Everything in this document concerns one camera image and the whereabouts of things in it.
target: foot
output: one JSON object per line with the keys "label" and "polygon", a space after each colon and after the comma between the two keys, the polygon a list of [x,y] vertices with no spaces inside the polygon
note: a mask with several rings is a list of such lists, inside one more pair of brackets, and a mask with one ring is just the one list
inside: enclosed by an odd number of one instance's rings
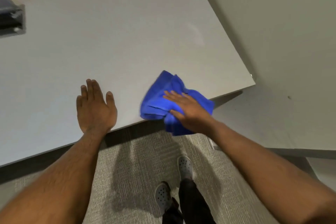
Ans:
{"label": "foot", "polygon": [[193,164],[187,156],[180,156],[177,159],[177,166],[181,181],[184,179],[193,179]]}
{"label": "foot", "polygon": [[173,199],[170,196],[170,187],[167,182],[161,182],[156,187],[155,201],[163,213],[173,205]]}

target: white wall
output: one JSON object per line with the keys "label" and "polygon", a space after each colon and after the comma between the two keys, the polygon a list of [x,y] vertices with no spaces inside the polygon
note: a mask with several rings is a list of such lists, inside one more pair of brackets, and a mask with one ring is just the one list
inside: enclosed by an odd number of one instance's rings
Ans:
{"label": "white wall", "polygon": [[317,178],[336,191],[336,159],[307,158]]}
{"label": "white wall", "polygon": [[336,150],[335,0],[209,0],[257,86],[214,116],[267,147]]}

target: left hand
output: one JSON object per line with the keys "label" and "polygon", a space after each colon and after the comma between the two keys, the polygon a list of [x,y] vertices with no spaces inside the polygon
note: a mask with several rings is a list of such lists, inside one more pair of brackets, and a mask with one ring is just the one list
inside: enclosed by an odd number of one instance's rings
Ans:
{"label": "left hand", "polygon": [[106,103],[96,80],[87,79],[87,87],[81,86],[82,95],[77,97],[79,127],[85,133],[94,128],[107,133],[117,122],[117,108],[111,91],[106,94]]}

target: forearm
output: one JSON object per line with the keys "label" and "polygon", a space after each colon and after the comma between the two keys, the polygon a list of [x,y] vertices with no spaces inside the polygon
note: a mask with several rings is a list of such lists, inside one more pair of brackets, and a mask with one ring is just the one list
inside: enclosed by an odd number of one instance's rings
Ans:
{"label": "forearm", "polygon": [[0,213],[0,223],[81,223],[105,132],[89,129]]}
{"label": "forearm", "polygon": [[283,223],[301,224],[336,195],[290,162],[214,121],[208,136],[228,155],[260,200]]}

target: white desk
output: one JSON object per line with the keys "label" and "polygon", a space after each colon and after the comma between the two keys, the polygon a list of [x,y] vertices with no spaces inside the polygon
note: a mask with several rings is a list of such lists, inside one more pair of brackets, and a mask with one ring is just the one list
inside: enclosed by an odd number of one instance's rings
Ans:
{"label": "white desk", "polygon": [[162,70],[214,98],[254,84],[207,0],[16,0],[27,33],[0,39],[0,166],[76,142],[87,78],[111,90],[118,129]]}

